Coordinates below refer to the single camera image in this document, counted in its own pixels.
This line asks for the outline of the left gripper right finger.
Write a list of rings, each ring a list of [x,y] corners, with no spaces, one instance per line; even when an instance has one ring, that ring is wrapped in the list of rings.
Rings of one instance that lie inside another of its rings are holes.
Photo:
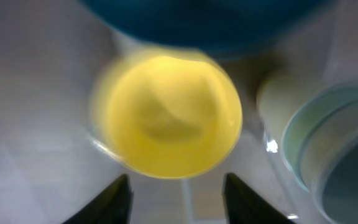
[[[235,173],[225,175],[223,199],[229,224],[295,224]]]

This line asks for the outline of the blue plate bowl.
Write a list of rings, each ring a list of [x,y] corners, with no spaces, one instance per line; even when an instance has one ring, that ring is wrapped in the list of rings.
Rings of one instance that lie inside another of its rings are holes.
[[[81,0],[139,40],[206,52],[253,52],[275,42],[328,0]]]

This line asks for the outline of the grey plastic cup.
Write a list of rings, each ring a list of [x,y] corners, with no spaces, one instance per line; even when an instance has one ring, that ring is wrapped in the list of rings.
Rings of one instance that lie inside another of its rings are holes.
[[[358,223],[358,101],[312,132],[300,161],[304,184],[334,223]]]

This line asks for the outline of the small yellow bowl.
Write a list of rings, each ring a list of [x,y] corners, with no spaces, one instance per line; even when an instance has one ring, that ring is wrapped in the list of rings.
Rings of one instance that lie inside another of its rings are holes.
[[[243,125],[239,94],[200,51],[144,48],[113,61],[89,101],[103,149],[157,179],[184,179],[220,164]]]

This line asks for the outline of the cream plastic cup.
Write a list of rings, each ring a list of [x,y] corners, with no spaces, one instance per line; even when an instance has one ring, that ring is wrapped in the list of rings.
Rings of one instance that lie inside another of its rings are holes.
[[[263,82],[257,93],[257,109],[265,129],[279,147],[293,115],[323,88],[319,79],[281,73]]]

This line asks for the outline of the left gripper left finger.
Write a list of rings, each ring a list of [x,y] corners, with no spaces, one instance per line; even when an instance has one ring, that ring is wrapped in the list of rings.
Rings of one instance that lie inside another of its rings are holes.
[[[130,178],[122,174],[63,224],[128,224],[132,201]]]

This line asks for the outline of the mint green plastic cup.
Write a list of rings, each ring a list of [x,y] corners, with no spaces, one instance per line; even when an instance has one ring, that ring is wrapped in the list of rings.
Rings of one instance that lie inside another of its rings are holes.
[[[317,93],[304,103],[288,123],[282,138],[285,160],[307,190],[300,174],[300,161],[307,139],[324,119],[357,101],[358,83],[333,86]]]

